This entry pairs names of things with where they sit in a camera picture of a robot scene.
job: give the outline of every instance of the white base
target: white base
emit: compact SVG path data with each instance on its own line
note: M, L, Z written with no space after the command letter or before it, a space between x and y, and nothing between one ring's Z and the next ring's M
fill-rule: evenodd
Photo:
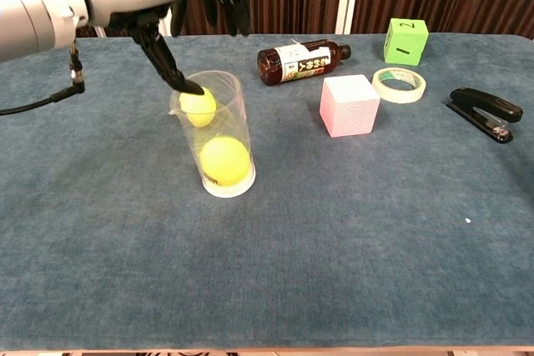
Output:
M252 168L247 173L247 176L243 178L240 183L236 183L231 187L221 187L220 185L216 185L207 179L203 179L202 184L204 185L206 191L217 198L235 198L236 196L247 192L254 183L255 179L256 167L254 166L254 163L252 163Z

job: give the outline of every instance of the bottle label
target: bottle label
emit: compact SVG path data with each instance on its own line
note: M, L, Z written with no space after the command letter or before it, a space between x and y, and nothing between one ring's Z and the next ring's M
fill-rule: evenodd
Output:
M327 46L309 51L306 46L296 43L275 50L282 65L281 82L321 74L330 64L330 48Z

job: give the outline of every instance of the pink cube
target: pink cube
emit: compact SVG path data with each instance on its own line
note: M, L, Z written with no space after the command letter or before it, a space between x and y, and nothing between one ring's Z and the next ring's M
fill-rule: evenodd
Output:
M370 133L380 95L365 75L329 77L323 81L320 116L331 137Z

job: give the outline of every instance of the black cable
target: black cable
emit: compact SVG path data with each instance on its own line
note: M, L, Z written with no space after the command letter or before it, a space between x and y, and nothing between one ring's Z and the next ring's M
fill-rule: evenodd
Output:
M74 46L74 43L70 46L70 63L68 64L71 71L73 72L73 85L62 89L56 93L51 94L48 98L40 100L35 103L25 104L24 106L19 106L18 108L6 108L0 110L0 116L7 116L10 114L17 114L22 112L27 112L28 110L33 110L35 108L40 108L46 106L50 103L57 103L60 100L70 98L71 96L77 93L85 92L85 82L83 81L82 75L82 64L78 58L78 50Z

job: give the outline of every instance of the green dice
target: green dice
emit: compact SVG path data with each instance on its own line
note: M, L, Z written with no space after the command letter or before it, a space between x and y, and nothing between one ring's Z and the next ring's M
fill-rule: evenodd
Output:
M423 20L392 18L384 43L384 61L416 66L425 50L428 30Z

